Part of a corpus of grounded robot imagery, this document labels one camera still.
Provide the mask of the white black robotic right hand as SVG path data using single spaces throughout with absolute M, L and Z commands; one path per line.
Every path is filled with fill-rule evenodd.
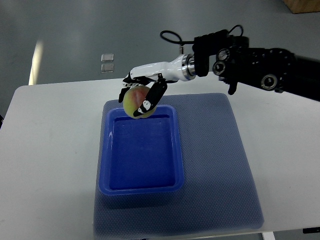
M 134 67 L 122 80 L 118 101 L 124 103 L 127 92 L 152 83 L 142 103 L 133 108 L 128 116 L 139 119 L 153 114 L 165 94 L 169 83 L 190 81 L 196 77 L 195 59 L 192 54 L 181 54 L 171 62 L 156 62 Z

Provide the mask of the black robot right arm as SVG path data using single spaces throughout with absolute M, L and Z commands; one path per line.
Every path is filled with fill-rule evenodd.
M 319 101 L 320 62 L 283 48 L 252 48 L 242 33 L 223 29 L 176 44 L 191 44 L 193 54 L 182 61 L 187 77 L 205 77 L 209 71 L 229 85 L 233 95 L 242 83 L 264 91 L 288 92 Z

